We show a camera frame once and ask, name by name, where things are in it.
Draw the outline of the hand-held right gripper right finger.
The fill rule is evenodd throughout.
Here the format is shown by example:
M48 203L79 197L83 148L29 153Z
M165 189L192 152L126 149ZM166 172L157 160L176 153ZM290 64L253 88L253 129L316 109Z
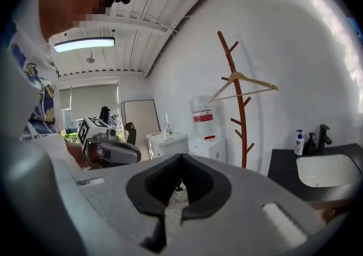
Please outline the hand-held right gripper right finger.
M263 211L275 203L307 235L324 221L303 200L258 172L216 160L194 159L221 172L231 183L231 195L213 216L187 220L167 245L167 255L278 255L290 245Z

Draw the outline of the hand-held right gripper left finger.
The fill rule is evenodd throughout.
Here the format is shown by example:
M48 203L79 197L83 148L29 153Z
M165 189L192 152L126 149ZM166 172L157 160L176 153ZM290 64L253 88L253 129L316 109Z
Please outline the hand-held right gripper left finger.
M77 216L89 253L180 253L182 232L167 237L165 210L180 181L178 154L76 175Z

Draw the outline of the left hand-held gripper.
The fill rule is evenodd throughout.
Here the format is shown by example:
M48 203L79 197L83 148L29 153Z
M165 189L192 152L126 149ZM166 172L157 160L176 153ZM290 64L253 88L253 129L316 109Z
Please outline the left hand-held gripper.
M100 119L86 116L78 138L89 167L96 167L98 163L100 167L117 167L141 160L140 150L135 145L116 141L116 131Z

